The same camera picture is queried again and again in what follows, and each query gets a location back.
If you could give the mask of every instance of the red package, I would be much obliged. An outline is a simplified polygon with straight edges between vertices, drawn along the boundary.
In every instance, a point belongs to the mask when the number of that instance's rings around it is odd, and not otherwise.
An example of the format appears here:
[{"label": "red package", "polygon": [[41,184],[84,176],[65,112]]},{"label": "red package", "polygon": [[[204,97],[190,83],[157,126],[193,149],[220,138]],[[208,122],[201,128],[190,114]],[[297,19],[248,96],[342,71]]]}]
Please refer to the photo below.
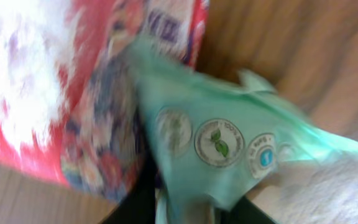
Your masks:
[{"label": "red package", "polygon": [[207,10],[202,0],[0,0],[0,163],[120,201],[144,158],[120,54],[142,33],[193,67]]}]

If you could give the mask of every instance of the white circular label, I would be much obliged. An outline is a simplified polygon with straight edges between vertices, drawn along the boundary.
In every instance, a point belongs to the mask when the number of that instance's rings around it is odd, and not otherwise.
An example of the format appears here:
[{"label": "white circular label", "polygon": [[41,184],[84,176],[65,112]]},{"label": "white circular label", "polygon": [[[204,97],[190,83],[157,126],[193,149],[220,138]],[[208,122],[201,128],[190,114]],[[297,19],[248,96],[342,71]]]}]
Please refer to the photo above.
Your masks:
[{"label": "white circular label", "polygon": [[157,128],[158,136],[171,153],[177,155],[184,152],[192,135],[191,122],[184,111],[163,109],[157,117]]},{"label": "white circular label", "polygon": [[273,134],[261,134],[248,146],[247,159],[249,169],[255,179],[265,177],[275,164],[275,138]]},{"label": "white circular label", "polygon": [[198,156],[207,164],[226,167],[239,158],[244,149],[244,138],[230,121],[212,119],[197,131],[195,148]]}]

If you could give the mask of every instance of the green plastic wrapper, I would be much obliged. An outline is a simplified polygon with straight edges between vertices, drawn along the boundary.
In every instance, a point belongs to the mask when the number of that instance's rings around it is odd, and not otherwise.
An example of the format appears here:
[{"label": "green plastic wrapper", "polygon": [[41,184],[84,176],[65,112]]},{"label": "green plastic wrapper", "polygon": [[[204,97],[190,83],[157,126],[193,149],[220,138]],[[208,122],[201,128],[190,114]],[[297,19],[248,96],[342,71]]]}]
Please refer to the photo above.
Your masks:
[{"label": "green plastic wrapper", "polygon": [[313,126],[250,71],[241,72],[244,86],[225,83],[155,54],[142,40],[127,56],[172,219],[179,223],[192,203],[230,210],[279,163],[358,158],[358,142]]}]

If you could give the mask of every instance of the wooden surface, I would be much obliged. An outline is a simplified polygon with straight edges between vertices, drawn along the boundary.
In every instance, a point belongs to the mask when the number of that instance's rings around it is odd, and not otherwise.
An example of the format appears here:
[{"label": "wooden surface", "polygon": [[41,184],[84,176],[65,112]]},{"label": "wooden surface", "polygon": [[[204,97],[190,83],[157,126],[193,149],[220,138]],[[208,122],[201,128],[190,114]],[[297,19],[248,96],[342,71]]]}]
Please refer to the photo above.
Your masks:
[{"label": "wooden surface", "polygon": [[[211,0],[198,70],[236,82],[244,67],[358,140],[358,1]],[[358,163],[292,164],[248,197],[282,223],[358,223]],[[0,224],[97,223],[113,208],[0,167]]]}]

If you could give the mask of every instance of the green leaf logo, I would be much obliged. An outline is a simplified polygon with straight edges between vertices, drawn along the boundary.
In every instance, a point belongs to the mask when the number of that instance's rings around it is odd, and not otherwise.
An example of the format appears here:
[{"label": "green leaf logo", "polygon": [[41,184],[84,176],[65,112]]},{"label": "green leaf logo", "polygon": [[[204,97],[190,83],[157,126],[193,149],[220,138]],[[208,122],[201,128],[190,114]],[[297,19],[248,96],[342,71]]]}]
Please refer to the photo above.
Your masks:
[{"label": "green leaf logo", "polygon": [[211,141],[217,142],[221,139],[221,130],[217,129],[211,133]]},{"label": "green leaf logo", "polygon": [[219,140],[215,143],[215,149],[222,154],[225,158],[229,154],[229,147],[227,146],[226,142]]},{"label": "green leaf logo", "polygon": [[217,129],[211,133],[211,142],[215,143],[215,149],[225,158],[229,154],[229,147],[226,142],[221,140],[221,130]]}]

